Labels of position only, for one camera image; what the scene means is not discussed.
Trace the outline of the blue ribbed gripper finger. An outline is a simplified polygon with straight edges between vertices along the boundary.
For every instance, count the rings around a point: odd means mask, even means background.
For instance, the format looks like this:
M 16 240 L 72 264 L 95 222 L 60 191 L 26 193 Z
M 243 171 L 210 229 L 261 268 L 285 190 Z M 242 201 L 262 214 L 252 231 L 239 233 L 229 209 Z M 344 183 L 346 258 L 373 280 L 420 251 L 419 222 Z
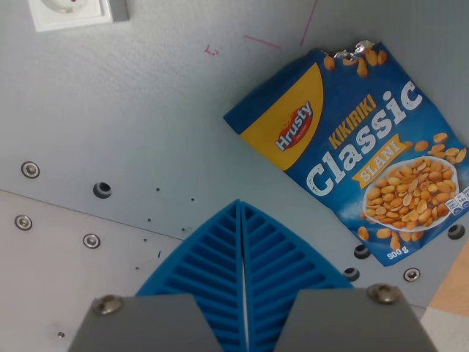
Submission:
M 283 224 L 243 203 L 248 346 L 251 351 L 433 351 L 402 291 L 352 286 Z
M 207 220 L 134 296 L 96 298 L 70 351 L 247 351 L 240 206 Z

